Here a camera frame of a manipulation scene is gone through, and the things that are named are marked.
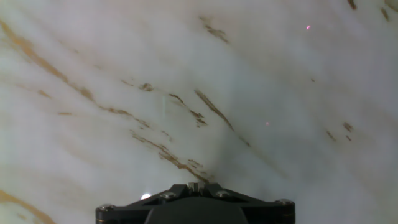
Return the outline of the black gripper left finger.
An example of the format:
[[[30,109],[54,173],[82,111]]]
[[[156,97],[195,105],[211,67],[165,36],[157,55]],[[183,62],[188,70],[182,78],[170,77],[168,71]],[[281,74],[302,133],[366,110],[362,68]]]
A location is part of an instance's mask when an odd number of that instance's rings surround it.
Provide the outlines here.
[[[195,183],[174,184],[171,188],[125,206],[103,204],[96,208],[96,224],[145,223],[150,212],[195,192]]]

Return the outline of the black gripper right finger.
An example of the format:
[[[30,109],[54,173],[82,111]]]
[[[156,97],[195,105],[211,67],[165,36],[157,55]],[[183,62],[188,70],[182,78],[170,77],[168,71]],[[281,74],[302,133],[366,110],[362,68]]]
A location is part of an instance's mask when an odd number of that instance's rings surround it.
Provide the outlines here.
[[[195,195],[227,202],[242,210],[248,223],[294,224],[295,203],[289,199],[266,202],[223,188],[220,184],[195,182]]]

